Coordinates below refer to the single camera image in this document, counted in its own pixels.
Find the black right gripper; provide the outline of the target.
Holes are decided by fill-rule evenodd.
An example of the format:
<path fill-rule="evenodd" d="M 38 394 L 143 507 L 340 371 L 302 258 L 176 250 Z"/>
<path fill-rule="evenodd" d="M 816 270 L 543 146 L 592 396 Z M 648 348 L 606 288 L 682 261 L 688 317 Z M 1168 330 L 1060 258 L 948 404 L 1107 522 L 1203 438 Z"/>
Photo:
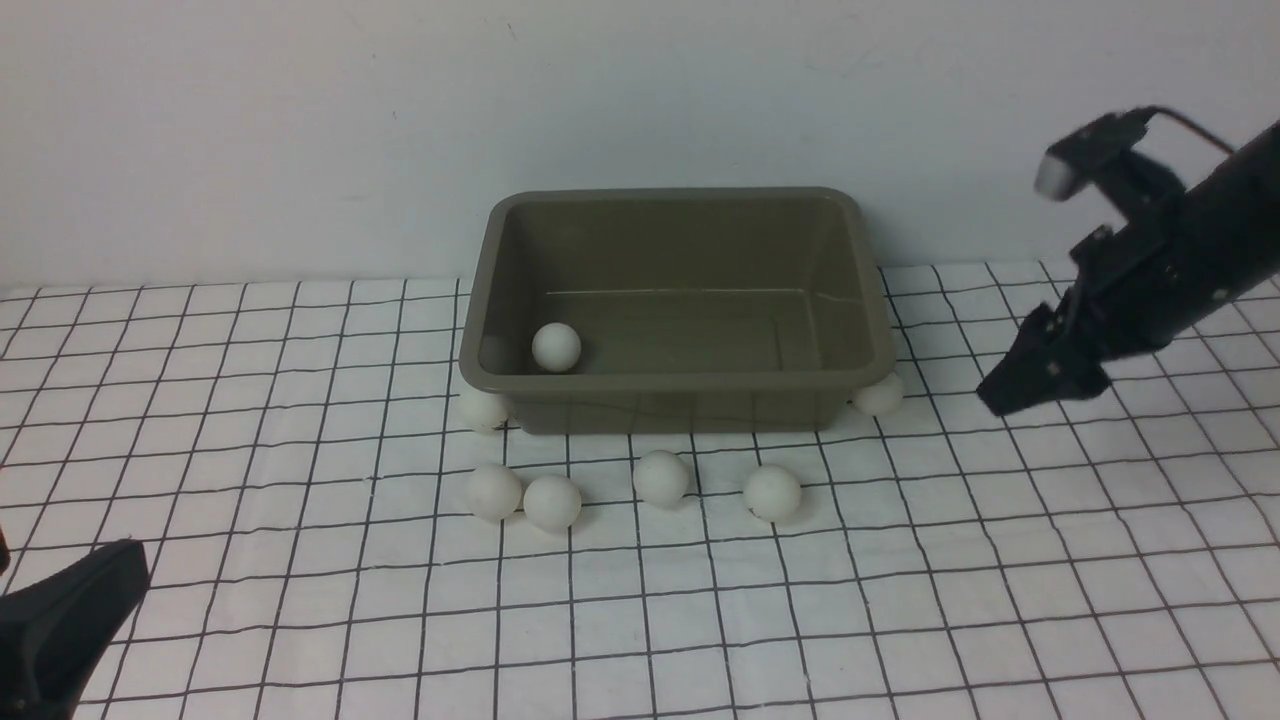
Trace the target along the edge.
<path fill-rule="evenodd" d="M 975 393 L 996 416 L 1101 396 L 1103 365 L 1153 354 L 1242 293 L 1242 193 L 1187 191 L 1155 217 L 1082 241 L 1056 307 L 1029 313 Z"/>

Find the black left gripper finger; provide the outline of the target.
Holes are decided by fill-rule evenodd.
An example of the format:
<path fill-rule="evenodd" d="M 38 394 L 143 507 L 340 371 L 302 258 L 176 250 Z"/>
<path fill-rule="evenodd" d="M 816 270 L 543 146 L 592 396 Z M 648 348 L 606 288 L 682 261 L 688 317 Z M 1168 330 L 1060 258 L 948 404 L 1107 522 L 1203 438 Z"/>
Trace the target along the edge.
<path fill-rule="evenodd" d="M 1 716 L 72 717 L 99 661 L 150 583 L 143 543 L 118 539 L 3 596 Z"/>

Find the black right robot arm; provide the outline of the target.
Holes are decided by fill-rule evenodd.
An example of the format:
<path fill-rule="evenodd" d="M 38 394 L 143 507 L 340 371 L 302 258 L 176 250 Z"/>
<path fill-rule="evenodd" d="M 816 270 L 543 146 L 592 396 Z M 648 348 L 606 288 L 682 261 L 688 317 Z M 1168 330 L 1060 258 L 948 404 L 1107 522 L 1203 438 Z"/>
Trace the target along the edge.
<path fill-rule="evenodd" d="M 1156 117 L 1213 145 L 1224 161 L 1185 187 L 1137 150 Z M 1098 397 L 1111 384 L 1108 363 L 1158 352 L 1277 273 L 1276 126 L 1235 149 L 1171 108 L 1110 113 L 1051 145 L 1034 182 L 1055 202 L 1089 186 L 1125 224 L 1101 225 L 1073 247 L 1071 287 L 1056 307 L 1039 305 L 1027 315 L 978 384 L 977 396 L 996 416 Z"/>

